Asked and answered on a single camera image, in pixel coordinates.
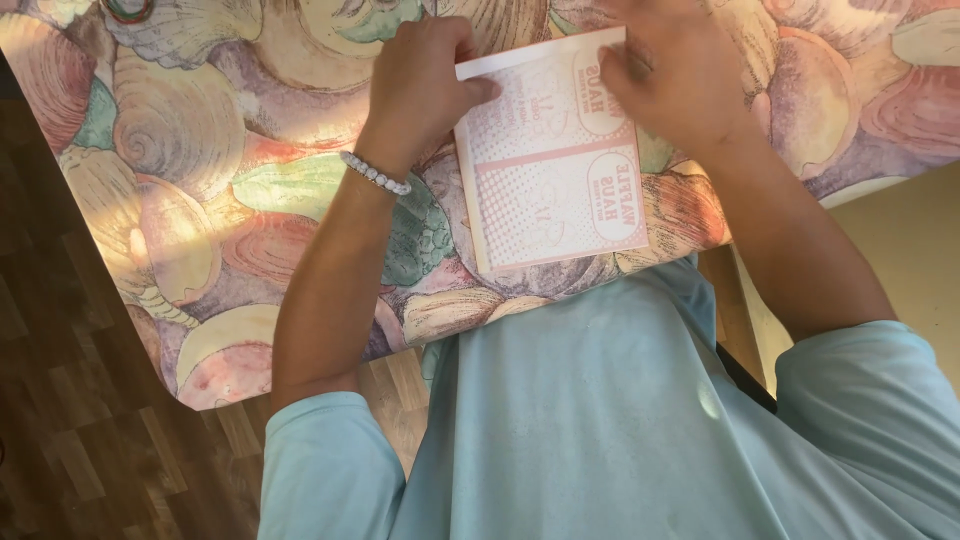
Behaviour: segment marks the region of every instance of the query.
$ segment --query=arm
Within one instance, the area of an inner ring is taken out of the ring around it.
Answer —
[[[487,80],[458,82],[472,58],[461,17],[405,22],[373,65],[371,110],[355,153],[389,178],[406,179],[431,141],[490,101]],[[274,336],[274,412],[325,392],[358,391],[356,368],[370,334],[396,196],[348,170],[280,306]]]
[[[694,0],[611,0],[653,71],[604,52],[607,87],[639,124],[697,160],[763,301],[795,341],[896,320],[850,239],[771,148],[744,105],[740,57]]]

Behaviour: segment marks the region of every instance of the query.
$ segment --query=seashell pattern tablecloth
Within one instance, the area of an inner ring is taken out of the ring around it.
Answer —
[[[825,205],[960,158],[960,0],[709,3],[744,99]],[[372,59],[425,13],[469,18],[482,53],[614,22],[592,0],[155,0],[126,25],[92,0],[0,1],[0,48],[180,401],[270,390],[278,306],[364,122]],[[485,276],[437,141],[394,210],[365,357],[729,242],[704,171],[638,137],[649,248]]]

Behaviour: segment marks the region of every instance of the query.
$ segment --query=white beaded bracelet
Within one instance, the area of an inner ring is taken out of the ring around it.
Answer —
[[[369,178],[371,182],[379,185],[380,187],[395,193],[397,195],[403,196],[407,193],[410,193],[413,190],[407,183],[400,183],[394,180],[387,178],[384,174],[377,172],[376,169],[369,166],[365,161],[361,160],[354,156],[351,152],[341,152],[340,159],[347,164],[347,167],[355,170],[356,172],[362,174],[363,176]]]

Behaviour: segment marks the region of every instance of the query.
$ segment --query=light blue shirt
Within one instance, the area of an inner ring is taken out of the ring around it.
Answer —
[[[726,377],[689,260],[428,347],[405,482],[364,399],[267,425],[261,539],[960,539],[960,405],[875,322],[777,362],[775,416]]]

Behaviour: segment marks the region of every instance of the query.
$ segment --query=pink printed paper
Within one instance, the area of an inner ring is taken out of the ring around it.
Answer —
[[[648,245],[636,130],[600,81],[611,28],[457,65],[502,95],[454,134],[480,272]]]

